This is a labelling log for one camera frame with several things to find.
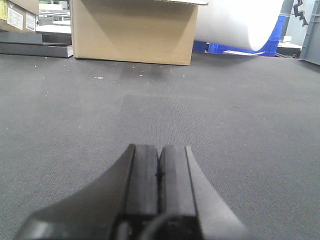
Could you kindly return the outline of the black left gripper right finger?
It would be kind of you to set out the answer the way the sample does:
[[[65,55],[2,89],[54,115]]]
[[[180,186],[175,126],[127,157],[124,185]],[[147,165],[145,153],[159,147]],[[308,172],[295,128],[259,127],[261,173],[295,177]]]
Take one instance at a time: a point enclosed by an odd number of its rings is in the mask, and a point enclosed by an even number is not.
[[[248,240],[250,231],[216,192],[189,146],[166,145],[159,159],[160,215],[151,240]]]

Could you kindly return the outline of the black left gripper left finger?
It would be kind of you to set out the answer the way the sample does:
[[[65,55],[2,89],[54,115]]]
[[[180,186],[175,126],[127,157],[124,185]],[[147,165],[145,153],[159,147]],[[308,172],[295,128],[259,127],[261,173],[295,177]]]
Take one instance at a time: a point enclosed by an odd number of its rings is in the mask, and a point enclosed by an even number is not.
[[[123,222],[139,232],[158,214],[157,171],[157,148],[130,144],[92,183],[29,215],[15,239],[111,240]]]

